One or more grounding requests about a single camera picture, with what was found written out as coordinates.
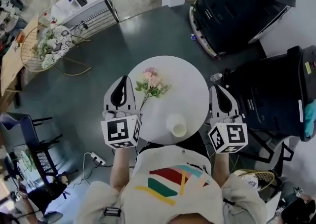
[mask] pink flower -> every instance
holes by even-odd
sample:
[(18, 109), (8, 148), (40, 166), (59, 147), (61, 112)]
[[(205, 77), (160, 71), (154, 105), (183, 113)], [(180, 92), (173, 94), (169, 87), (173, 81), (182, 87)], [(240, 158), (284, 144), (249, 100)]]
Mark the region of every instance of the pink flower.
[(154, 67), (147, 68), (145, 72), (150, 72), (152, 75), (157, 75), (157, 70)]
[(151, 80), (149, 81), (149, 86), (156, 87), (160, 83), (160, 80), (160, 77), (152, 75)]
[(150, 72), (144, 72), (143, 78), (144, 78), (145, 80), (150, 81), (151, 78), (152, 78), (152, 74), (151, 74)]

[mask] power strip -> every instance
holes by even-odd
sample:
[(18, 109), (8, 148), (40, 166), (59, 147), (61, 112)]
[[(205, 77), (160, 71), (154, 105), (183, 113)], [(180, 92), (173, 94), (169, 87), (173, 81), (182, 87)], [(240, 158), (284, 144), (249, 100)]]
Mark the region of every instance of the power strip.
[(101, 157), (99, 157), (96, 153), (91, 152), (91, 157), (96, 160), (99, 165), (104, 166), (106, 165), (106, 161), (104, 159), (102, 159)]

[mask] flower bouquet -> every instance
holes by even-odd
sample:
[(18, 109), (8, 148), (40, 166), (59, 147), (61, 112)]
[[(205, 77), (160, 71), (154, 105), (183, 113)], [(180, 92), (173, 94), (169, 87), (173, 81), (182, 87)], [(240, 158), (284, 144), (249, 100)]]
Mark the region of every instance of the flower bouquet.
[(137, 87), (135, 90), (145, 93), (140, 111), (149, 97), (159, 98), (161, 95), (164, 95), (171, 87), (170, 85), (164, 84), (161, 81), (161, 77), (159, 77), (157, 70), (153, 67), (146, 69), (143, 72), (142, 82), (136, 81), (136, 84)]
[(42, 60), (41, 66), (43, 69), (48, 68), (56, 59), (54, 58), (54, 49), (56, 48), (57, 39), (54, 38), (52, 29), (46, 28), (43, 31), (42, 39), (33, 47), (33, 53), (36, 57)]

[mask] white paper cup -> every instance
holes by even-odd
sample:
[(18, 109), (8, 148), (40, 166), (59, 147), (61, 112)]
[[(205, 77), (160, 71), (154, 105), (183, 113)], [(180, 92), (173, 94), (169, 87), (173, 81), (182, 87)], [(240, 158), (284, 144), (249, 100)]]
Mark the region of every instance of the white paper cup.
[(183, 137), (187, 133), (187, 124), (181, 114), (172, 113), (166, 120), (166, 128), (175, 137)]

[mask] wooden desk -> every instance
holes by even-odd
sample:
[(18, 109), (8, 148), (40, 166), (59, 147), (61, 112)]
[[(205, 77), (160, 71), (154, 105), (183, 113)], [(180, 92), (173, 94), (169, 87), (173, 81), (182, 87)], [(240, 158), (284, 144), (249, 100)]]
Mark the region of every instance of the wooden desk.
[[(30, 23), (23, 30), (24, 35), (26, 36), (30, 31), (32, 31), (36, 26), (39, 25), (39, 14), (37, 14)], [(21, 46), (18, 47), (16, 41), (14, 41), (7, 51), (7, 53), (2, 58), (1, 66), (1, 96), (3, 97), (5, 91), (18, 92), (15, 89), (16, 77), (19, 72), (23, 69), (23, 63), (21, 61)]]

